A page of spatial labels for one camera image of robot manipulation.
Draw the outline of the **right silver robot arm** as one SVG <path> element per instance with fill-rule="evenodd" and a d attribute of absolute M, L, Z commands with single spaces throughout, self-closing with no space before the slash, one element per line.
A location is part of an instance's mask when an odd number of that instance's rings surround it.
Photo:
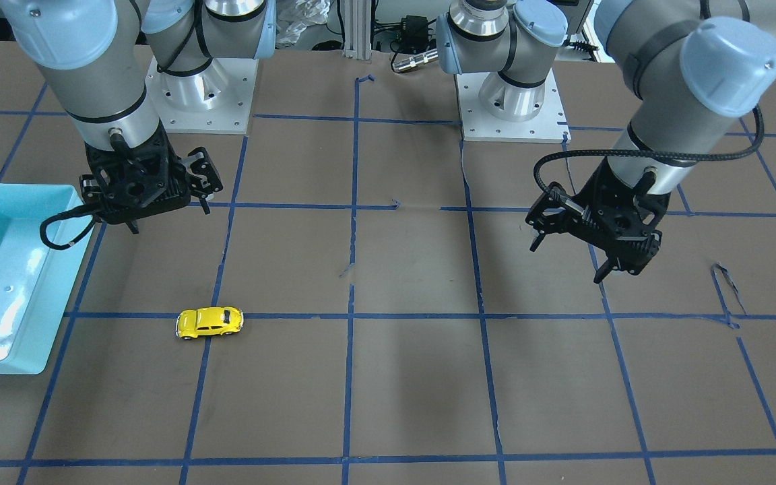
<path fill-rule="evenodd" d="M 222 190 L 207 150 L 175 154 L 133 55 L 153 50 L 164 92 L 179 108 L 214 107 L 229 90 L 218 59 L 264 59 L 276 46 L 274 1 L 0 1 L 18 45 L 39 67 L 84 141 L 90 215 L 126 224 L 176 211 Z"/>

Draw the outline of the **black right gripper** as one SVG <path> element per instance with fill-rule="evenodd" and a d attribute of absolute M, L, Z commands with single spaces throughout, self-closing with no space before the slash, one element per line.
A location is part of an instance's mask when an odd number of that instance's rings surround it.
<path fill-rule="evenodd" d="M 134 148 L 121 135 L 111 135 L 110 141 L 111 150 L 84 146 L 90 174 L 80 178 L 84 203 L 105 223 L 125 224 L 132 234 L 139 234 L 136 219 L 176 211 L 191 197 L 209 215 L 208 202 L 224 190 L 206 148 L 194 148 L 178 158 L 163 128 Z"/>

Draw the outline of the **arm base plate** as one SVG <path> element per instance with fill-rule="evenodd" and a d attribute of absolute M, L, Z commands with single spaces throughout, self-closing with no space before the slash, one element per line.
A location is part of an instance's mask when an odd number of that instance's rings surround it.
<path fill-rule="evenodd" d="M 533 88 L 509 85 L 497 73 L 455 75 L 465 141 L 572 141 L 553 71 Z"/>
<path fill-rule="evenodd" d="M 246 135 L 258 68 L 256 59 L 221 58 L 177 77 L 159 73 L 152 59 L 145 84 L 167 133 Z"/>

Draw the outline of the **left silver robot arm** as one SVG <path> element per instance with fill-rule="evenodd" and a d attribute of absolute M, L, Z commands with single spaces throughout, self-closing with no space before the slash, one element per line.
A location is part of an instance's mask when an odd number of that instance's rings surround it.
<path fill-rule="evenodd" d="M 606 253 L 595 273 L 638 274 L 658 253 L 671 192 L 701 162 L 751 156 L 764 138 L 758 102 L 776 80 L 776 1 L 603 1 L 594 28 L 641 106 L 611 150 L 567 150 L 536 162 L 542 190 L 527 213 L 535 251 L 569 233 Z M 487 73 L 484 101 L 544 89 L 567 19 L 548 1 L 455 1 L 435 22 L 446 73 Z"/>

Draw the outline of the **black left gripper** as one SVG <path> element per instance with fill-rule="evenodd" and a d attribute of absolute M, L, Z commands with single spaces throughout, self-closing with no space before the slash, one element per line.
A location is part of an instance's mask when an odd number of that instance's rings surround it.
<path fill-rule="evenodd" d="M 526 224 L 533 229 L 529 250 L 535 252 L 547 234 L 569 233 L 606 254 L 593 282 L 601 284 L 612 272 L 637 276 L 658 254 L 662 233 L 657 225 L 670 197 L 650 193 L 657 181 L 652 166 L 634 185 L 617 177 L 604 159 L 591 178 L 571 197 L 556 182 L 530 206 Z"/>

